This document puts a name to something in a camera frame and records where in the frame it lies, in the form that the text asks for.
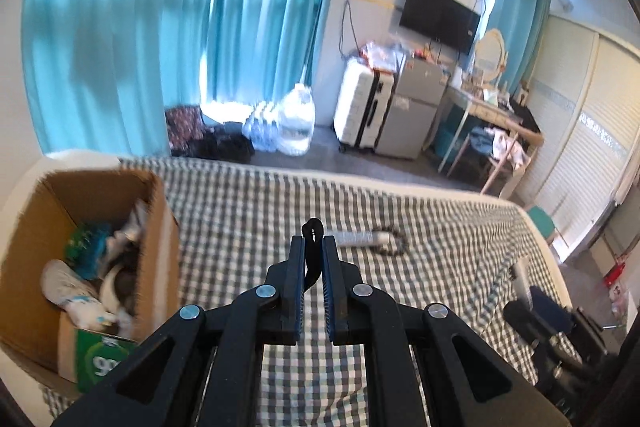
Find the white cream tube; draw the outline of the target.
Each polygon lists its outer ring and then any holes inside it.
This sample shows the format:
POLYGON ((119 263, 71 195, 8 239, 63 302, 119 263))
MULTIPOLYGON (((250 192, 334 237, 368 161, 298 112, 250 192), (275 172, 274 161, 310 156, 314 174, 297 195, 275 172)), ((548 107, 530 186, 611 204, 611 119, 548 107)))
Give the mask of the white cream tube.
POLYGON ((330 235, 334 237, 337 246, 345 248, 378 248, 395 245, 393 233, 386 231, 333 231, 330 235))

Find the green medicine box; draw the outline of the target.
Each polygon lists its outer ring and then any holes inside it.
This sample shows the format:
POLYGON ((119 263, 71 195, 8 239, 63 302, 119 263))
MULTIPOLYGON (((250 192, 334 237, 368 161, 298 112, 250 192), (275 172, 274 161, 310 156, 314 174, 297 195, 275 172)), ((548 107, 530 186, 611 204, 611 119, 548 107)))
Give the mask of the green medicine box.
POLYGON ((136 348, 137 343, 125 338, 78 329, 75 348, 78 390, 90 390, 136 348))

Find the pile of sachets and packets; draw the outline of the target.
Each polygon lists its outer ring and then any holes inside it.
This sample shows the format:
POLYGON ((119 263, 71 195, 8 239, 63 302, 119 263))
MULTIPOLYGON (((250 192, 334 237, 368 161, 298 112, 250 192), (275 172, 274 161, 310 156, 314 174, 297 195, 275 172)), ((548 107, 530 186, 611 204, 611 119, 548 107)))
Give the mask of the pile of sachets and packets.
POLYGON ((44 266, 42 295, 78 329, 134 337, 146 220, 148 205, 139 199, 120 225, 81 223, 67 239, 63 258, 44 266))

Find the teal stool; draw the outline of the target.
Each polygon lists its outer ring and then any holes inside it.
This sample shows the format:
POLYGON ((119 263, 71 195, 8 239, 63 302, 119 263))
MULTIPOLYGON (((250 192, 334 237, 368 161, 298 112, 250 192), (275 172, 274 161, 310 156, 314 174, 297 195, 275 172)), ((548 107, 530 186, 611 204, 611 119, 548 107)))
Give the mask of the teal stool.
POLYGON ((526 206, 525 212, 530 220, 533 221, 533 224, 544 241, 554 249, 558 255, 565 255, 567 253, 567 243, 548 213, 537 205, 526 206))

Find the brown cardboard box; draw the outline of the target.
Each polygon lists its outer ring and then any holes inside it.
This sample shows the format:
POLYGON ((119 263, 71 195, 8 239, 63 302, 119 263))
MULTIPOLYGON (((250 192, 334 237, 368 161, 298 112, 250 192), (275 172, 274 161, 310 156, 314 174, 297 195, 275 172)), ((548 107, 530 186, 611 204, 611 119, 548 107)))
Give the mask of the brown cardboard box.
POLYGON ((2 348, 44 389, 77 399, 178 310, 179 257, 156 174, 48 174, 1 263, 2 348))

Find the wooden chair with clothes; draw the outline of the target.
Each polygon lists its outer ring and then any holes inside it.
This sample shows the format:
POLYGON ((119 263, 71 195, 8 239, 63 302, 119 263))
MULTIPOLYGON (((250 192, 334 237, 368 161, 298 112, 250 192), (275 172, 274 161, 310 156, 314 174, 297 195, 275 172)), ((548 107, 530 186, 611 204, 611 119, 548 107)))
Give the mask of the wooden chair with clothes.
POLYGON ((489 166, 488 177, 480 193, 487 194, 499 176, 506 174, 506 184, 503 185, 499 194, 501 199, 508 199, 511 196, 532 162, 532 158, 518 141, 517 133, 510 135, 495 127, 474 127, 464 138, 457 156, 447 171, 447 176, 454 172, 454 168, 468 150, 484 157, 489 166))

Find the dark patterned floor bag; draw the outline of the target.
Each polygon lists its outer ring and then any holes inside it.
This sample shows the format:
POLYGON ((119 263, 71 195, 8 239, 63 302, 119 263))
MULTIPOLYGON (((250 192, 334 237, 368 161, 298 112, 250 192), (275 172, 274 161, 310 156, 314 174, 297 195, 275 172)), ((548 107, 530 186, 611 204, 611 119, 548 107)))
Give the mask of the dark patterned floor bag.
POLYGON ((220 160, 247 164, 255 154, 250 139, 237 122, 206 124, 200 106, 181 105, 165 110, 172 157, 220 160))

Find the pack of water bottles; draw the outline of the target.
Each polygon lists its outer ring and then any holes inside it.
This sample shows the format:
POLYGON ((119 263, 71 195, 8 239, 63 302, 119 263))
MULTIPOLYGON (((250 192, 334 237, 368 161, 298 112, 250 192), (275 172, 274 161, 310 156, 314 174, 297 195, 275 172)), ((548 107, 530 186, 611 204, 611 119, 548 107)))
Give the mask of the pack of water bottles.
POLYGON ((276 104, 272 102, 258 103, 244 121, 242 135, 250 140, 254 150, 275 152, 278 136, 276 104))

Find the white sliding wardrobe doors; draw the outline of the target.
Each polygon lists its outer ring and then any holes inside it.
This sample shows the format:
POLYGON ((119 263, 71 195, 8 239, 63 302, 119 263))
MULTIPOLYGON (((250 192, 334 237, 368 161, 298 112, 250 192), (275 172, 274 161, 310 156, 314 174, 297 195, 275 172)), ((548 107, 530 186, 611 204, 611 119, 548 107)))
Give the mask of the white sliding wardrobe doors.
POLYGON ((639 168, 639 51, 559 16, 544 28, 527 106, 544 135, 518 184, 570 257, 626 198, 639 168))

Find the large clear water jug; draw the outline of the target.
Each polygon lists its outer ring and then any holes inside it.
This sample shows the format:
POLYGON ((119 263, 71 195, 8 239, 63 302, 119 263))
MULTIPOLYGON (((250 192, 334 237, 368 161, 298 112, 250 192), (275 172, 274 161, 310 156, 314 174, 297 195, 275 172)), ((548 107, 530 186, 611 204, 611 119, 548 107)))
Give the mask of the large clear water jug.
POLYGON ((316 122, 311 90, 296 83, 277 106, 277 150, 288 156, 303 156, 310 147, 316 122))

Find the white wooden desk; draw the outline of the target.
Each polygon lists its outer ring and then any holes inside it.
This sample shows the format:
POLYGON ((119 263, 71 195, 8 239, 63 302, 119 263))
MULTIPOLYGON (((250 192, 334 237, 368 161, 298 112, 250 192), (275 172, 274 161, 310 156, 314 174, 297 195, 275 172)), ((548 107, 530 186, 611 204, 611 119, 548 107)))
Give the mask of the white wooden desk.
MULTIPOLYGON (((452 86, 448 86, 444 92, 444 95, 442 96, 442 103, 440 103, 440 107, 437 112, 438 124, 442 121, 442 118, 446 118, 451 105, 462 108, 463 114, 445 154, 442 155, 442 160, 440 161, 438 166, 438 172, 442 172, 442 169, 444 169, 447 165, 449 157, 454 150, 454 146, 456 145, 463 130, 465 121, 467 121, 469 117, 475 117, 483 121, 485 124, 490 124, 491 126, 498 127, 503 130, 508 130, 513 143, 510 144, 507 154, 511 154, 515 145, 515 141, 520 138, 522 138, 524 142, 528 144, 528 150, 530 150, 530 153, 532 153, 532 159, 533 157, 535 157, 538 148, 541 148, 544 145, 544 135, 541 132, 533 132, 532 130, 528 130, 521 124, 518 124, 518 118, 516 118, 515 115, 512 115, 505 110, 500 109, 498 106, 484 102, 480 98, 475 98, 475 96, 463 91, 462 89, 452 86)), ((452 170, 454 170, 454 166, 457 166, 459 159, 464 153, 466 144, 463 145, 464 146, 460 147, 459 154, 456 156, 456 158, 454 158, 454 161, 451 164, 451 168, 447 172, 447 176, 450 176, 450 173, 452 173, 452 170)), ((499 172, 504 169, 504 165, 506 165, 507 160, 507 157, 501 158, 497 162, 497 164, 492 167, 492 170, 489 173, 487 181, 483 185, 480 194, 488 193, 491 185, 498 178, 499 172)), ((520 184, 520 182, 524 178, 525 173, 526 167, 522 167, 520 170, 515 169, 512 173, 511 179, 509 181, 506 181, 506 184, 504 184, 499 198, 509 199, 515 192, 518 184, 520 184)))

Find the grey mini fridge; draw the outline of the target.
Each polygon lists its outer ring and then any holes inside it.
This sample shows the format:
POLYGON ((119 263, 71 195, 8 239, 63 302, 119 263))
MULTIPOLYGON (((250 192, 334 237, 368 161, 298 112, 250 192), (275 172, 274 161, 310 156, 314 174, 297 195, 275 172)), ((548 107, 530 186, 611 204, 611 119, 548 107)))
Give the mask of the grey mini fridge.
POLYGON ((375 153, 416 159, 447 87, 448 77, 437 65, 407 57, 402 63, 375 153))

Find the white hard suitcase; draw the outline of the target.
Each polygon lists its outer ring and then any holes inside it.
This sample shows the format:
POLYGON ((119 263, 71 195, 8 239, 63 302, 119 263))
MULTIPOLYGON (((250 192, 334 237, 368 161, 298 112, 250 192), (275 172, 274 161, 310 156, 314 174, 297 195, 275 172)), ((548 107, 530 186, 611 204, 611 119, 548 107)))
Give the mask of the white hard suitcase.
POLYGON ((375 148, 394 87, 394 75, 370 68, 356 58, 345 66, 333 129, 340 149, 375 148))

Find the oval vanity mirror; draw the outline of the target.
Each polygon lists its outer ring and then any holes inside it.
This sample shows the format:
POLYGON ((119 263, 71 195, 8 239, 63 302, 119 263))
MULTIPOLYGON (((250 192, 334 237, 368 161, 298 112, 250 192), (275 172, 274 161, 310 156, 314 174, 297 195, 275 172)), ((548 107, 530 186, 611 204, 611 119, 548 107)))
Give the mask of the oval vanity mirror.
POLYGON ((481 82, 497 80, 506 69, 506 44, 502 33, 491 28, 474 46, 472 74, 481 82))

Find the turquoise side curtain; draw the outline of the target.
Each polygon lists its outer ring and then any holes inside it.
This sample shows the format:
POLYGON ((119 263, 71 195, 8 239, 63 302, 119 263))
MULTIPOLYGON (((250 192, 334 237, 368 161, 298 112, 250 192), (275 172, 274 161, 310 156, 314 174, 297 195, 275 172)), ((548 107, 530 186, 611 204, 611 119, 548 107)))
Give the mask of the turquoise side curtain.
POLYGON ((497 29, 506 45, 500 86, 510 95, 533 70, 551 0, 495 0, 487 28, 497 29))

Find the turquoise window curtain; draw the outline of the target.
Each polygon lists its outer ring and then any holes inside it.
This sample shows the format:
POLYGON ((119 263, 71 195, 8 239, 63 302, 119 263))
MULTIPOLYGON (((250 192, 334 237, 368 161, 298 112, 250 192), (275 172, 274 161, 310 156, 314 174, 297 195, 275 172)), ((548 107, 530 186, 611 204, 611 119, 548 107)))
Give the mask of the turquoise window curtain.
POLYGON ((280 101, 317 70, 329 0, 23 0, 27 101, 44 153, 169 150, 165 113, 280 101))

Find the black wall television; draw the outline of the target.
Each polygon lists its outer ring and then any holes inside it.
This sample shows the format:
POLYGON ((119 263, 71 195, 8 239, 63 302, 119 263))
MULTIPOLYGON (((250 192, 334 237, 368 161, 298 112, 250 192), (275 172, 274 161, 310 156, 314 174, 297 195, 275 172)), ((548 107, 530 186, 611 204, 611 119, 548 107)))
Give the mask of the black wall television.
POLYGON ((456 0, 405 0, 399 26, 468 54, 480 14, 456 0))

